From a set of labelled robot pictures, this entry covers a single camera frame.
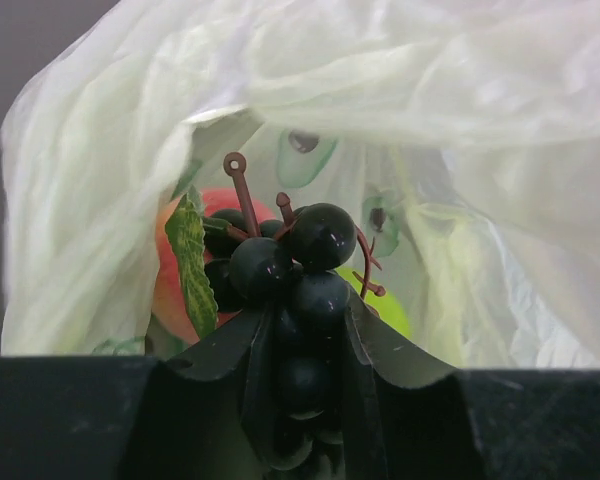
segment red apple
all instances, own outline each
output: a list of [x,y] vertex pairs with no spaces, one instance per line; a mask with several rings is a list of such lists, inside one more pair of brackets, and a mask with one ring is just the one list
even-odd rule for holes
[[[201,193],[202,202],[205,205],[205,216],[210,216],[223,208],[240,209],[240,202],[238,201],[238,196],[233,188],[209,188],[203,189]],[[165,223],[173,214],[179,201],[180,199],[177,198],[167,205],[167,207],[160,212],[156,221],[155,241],[158,250],[158,258],[160,259],[160,270],[158,271],[158,276],[156,278],[151,310],[167,331],[172,335],[181,338],[188,344],[193,345],[200,340],[200,338],[187,316],[184,307],[184,298],[180,289],[178,262],[171,249],[171,244],[169,244],[167,234],[164,231]],[[262,203],[255,199],[252,199],[252,201],[258,222],[275,218],[273,212]],[[208,263],[211,260],[211,255],[209,252],[205,251],[204,262]],[[224,325],[236,315],[236,313],[219,314],[217,325]]]

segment grape cluster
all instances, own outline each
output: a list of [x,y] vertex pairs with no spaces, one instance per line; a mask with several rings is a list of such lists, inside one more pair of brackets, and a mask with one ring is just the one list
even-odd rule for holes
[[[245,229],[238,210],[214,215]],[[262,236],[205,236],[205,267],[220,312],[275,304],[274,375],[278,460],[270,480],[331,479],[343,468],[341,333],[349,285],[333,269],[353,254],[357,228],[340,207],[319,203],[267,220]]]

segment plastic toy fruit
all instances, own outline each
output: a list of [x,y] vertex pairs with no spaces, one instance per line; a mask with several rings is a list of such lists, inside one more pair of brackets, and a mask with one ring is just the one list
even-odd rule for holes
[[281,192],[276,204],[282,220],[258,218],[244,177],[246,167],[246,159],[239,153],[225,157],[224,170],[233,179],[239,208],[223,204],[221,210],[206,211],[202,218],[206,258],[213,256],[205,267],[210,289],[204,285],[204,277],[190,274],[199,269],[201,253],[200,219],[193,203],[185,199],[178,210],[179,214],[193,212],[189,223],[170,222],[167,226],[177,247],[188,245],[186,235],[192,234],[192,225],[198,228],[196,236],[188,237],[195,239],[190,241],[194,247],[176,250],[182,280],[188,281],[184,282],[186,305],[192,312],[201,312],[192,320],[205,333],[212,330],[213,310],[207,309],[205,314],[194,307],[201,298],[208,305],[211,294],[224,313],[242,305],[264,309],[263,313],[274,309],[273,316],[263,317],[270,319],[263,321],[273,322],[272,368],[266,388],[273,400],[267,408],[275,419],[274,451],[263,457],[266,478],[331,479],[343,454],[340,347],[346,312],[356,294],[333,270],[342,267],[359,245],[364,274],[351,272],[351,277],[359,283],[360,298],[370,297],[369,302],[386,310],[392,320],[401,310],[399,306],[396,310],[393,297],[386,303],[371,298],[371,293],[377,297],[386,293],[370,281],[372,265],[380,265],[373,257],[374,245],[368,245],[345,210],[317,203],[294,211],[289,197]]
[[[349,267],[340,267],[336,269],[338,275],[349,282],[354,288],[360,288],[360,280],[354,275],[354,270]],[[402,305],[391,292],[386,292],[382,297],[370,295],[365,299],[365,302],[373,307],[378,316],[396,332],[406,338],[411,337],[411,325],[407,314],[404,312]]]
[[[204,214],[211,216],[223,209],[233,209],[240,214],[240,202],[233,188],[209,188],[201,192],[202,202],[205,205]],[[184,298],[180,288],[180,277],[178,274],[178,261],[173,254],[164,225],[178,206],[180,198],[176,198],[160,212],[156,220],[155,242],[160,260],[160,270],[156,278],[153,291],[153,304],[151,311],[162,326],[172,335],[175,335],[189,345],[193,345],[200,338],[191,324],[184,306]],[[254,200],[253,206],[258,221],[275,219],[275,215],[262,203]],[[205,252],[205,263],[213,259],[210,252]],[[223,325],[237,312],[218,314],[218,326]]]

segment grape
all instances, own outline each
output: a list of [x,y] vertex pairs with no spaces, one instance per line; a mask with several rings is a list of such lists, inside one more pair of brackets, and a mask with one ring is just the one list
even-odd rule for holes
[[274,472],[270,480],[331,480],[333,466],[324,452],[311,452],[302,465],[287,472]]
[[306,205],[304,207],[298,207],[293,211],[293,215],[298,218],[300,214],[306,209]]
[[331,460],[331,474],[334,479],[344,479],[344,448],[342,445],[328,445],[314,442],[316,454],[324,453]]
[[278,308],[274,332],[276,345],[283,352],[306,349],[309,343],[297,320],[283,306]]
[[289,248],[306,271],[331,270],[349,260],[356,235],[347,212],[336,205],[317,203],[298,217],[289,235]]
[[280,407],[297,420],[320,415],[332,393],[329,368],[313,357],[295,357],[283,362],[277,385]]
[[309,458],[313,440],[300,422],[280,416],[274,425],[273,444],[278,460],[270,466],[284,471],[300,466]]
[[244,306],[244,300],[229,280],[229,260],[225,258],[211,260],[204,266],[204,274],[209,279],[219,313],[237,312]]
[[293,264],[293,278],[295,280],[300,280],[302,278],[302,275],[304,275],[304,268],[302,267],[302,264],[294,263]]
[[290,312],[312,332],[331,334],[344,319],[349,284],[333,272],[304,275],[291,291]]
[[314,437],[328,445],[342,445],[342,417],[338,409],[330,409],[311,420]]
[[263,237],[273,238],[278,231],[284,227],[284,223],[280,220],[271,219],[265,220],[260,224],[260,233]]
[[229,279],[249,302],[275,299],[293,279],[293,260],[275,240],[248,238],[233,252]]
[[[211,218],[226,220],[242,231],[246,232],[247,230],[244,215],[240,210],[223,208],[211,215]],[[209,253],[216,258],[229,258],[235,249],[238,248],[238,245],[240,245],[240,242],[228,237],[226,234],[215,232],[206,233],[203,241]]]

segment grape stem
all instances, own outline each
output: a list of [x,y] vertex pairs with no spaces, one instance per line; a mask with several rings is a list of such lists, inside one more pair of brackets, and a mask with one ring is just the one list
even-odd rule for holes
[[[284,220],[284,226],[280,228],[280,230],[278,230],[273,236],[273,239],[278,241],[293,229],[297,219],[293,214],[293,208],[291,208],[291,199],[289,198],[289,195],[284,192],[278,193],[278,196],[276,197],[276,205],[278,205]],[[382,285],[377,285],[371,281],[371,266],[375,265],[378,267],[378,269],[382,270],[382,266],[378,260],[373,257],[376,239],[375,237],[373,238],[371,247],[369,247],[367,238],[364,236],[364,233],[362,233],[362,230],[360,230],[358,226],[356,226],[356,235],[358,244],[360,245],[362,254],[364,255],[364,276],[361,276],[358,272],[353,272],[353,275],[356,277],[356,279],[362,283],[360,298],[364,300],[364,297],[367,295],[367,291],[372,292],[376,297],[382,297],[387,293],[385,288]]]
[[362,282],[362,288],[360,289],[360,298],[364,300],[364,297],[367,295],[367,291],[373,291],[377,296],[382,296],[386,293],[386,290],[382,285],[375,285],[371,283],[371,265],[375,265],[379,270],[382,270],[382,266],[378,261],[373,258],[373,249],[376,244],[375,237],[371,242],[371,247],[369,247],[369,243],[367,242],[367,238],[362,233],[362,230],[358,226],[356,226],[357,234],[358,234],[358,244],[362,249],[362,254],[364,255],[364,277],[360,278],[359,275],[356,275],[356,278]]
[[227,235],[237,242],[244,242],[249,235],[220,218],[202,217],[202,227],[205,234]]
[[240,210],[242,210],[244,221],[247,224],[247,233],[250,237],[260,237],[258,219],[249,194],[247,180],[244,178],[244,172],[247,170],[247,159],[241,153],[231,152],[224,157],[223,167],[225,173],[233,180],[238,202],[240,202]]
[[280,213],[282,214],[282,220],[284,220],[284,224],[287,227],[291,227],[293,222],[296,221],[296,216],[293,214],[293,208],[291,208],[291,199],[289,195],[284,192],[280,192],[276,197],[276,205],[280,209]]

